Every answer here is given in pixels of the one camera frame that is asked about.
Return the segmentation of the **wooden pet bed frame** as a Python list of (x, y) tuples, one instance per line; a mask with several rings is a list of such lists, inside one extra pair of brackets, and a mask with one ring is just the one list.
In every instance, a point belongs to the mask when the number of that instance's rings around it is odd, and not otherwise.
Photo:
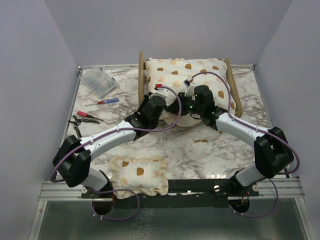
[[(227, 66), (226, 80), (230, 87), (231, 96), (235, 102), (235, 116), (240, 118), (243, 114), (243, 107), (241, 104), (241, 99), (240, 99), (237, 85), (235, 82), (232, 66), (231, 66), (230, 60), (227, 57), (222, 58), (222, 60), (225, 62)], [(139, 60), (138, 60), (138, 82), (137, 82), (137, 96), (138, 96), (139, 106), (143, 101), (143, 98), (145, 95), (145, 89), (148, 86), (147, 83), (148, 83), (148, 80), (146, 78), (146, 58), (144, 57), (143, 51), (140, 51)]]

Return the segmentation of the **large bear print cushion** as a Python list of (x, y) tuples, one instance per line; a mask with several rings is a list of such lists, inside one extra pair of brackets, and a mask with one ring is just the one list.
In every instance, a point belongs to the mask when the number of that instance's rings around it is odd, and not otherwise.
[(243, 108), (228, 58), (150, 58), (145, 61), (148, 91), (154, 93), (156, 84), (170, 87), (174, 92), (195, 99), (193, 87), (207, 86), (217, 107), (240, 118)]

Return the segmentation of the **small bear print pillow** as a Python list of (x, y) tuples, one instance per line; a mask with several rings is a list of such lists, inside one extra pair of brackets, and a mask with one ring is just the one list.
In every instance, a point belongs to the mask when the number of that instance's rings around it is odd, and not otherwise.
[(134, 194), (151, 197), (168, 194), (167, 162), (160, 156), (135, 158), (116, 155), (110, 160), (109, 169), (118, 199), (127, 199)]

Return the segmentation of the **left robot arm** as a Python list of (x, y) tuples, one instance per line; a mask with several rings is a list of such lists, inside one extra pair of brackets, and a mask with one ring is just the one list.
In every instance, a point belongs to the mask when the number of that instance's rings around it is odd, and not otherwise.
[(105, 173), (91, 168), (92, 160), (121, 144), (155, 132), (166, 104), (165, 96), (149, 93), (137, 111), (116, 126), (89, 137), (67, 137), (52, 161), (51, 181), (57, 182), (55, 174), (59, 173), (68, 187), (83, 185), (93, 189), (97, 196), (106, 197), (111, 190), (110, 181)]

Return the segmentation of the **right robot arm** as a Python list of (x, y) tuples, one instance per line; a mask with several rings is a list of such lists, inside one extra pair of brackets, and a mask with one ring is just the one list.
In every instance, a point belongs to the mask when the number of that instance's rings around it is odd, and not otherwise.
[(253, 148), (254, 163), (235, 173), (234, 180), (229, 184), (234, 195), (242, 195), (250, 184), (258, 180), (273, 178), (294, 160), (293, 152), (280, 128), (258, 128), (246, 121), (240, 122), (237, 117), (230, 117), (227, 110), (215, 105), (213, 93), (208, 86), (196, 86), (194, 96), (180, 92), (178, 99), (166, 111), (177, 115), (178, 101), (181, 102), (182, 116), (198, 115), (207, 127), (228, 133)]

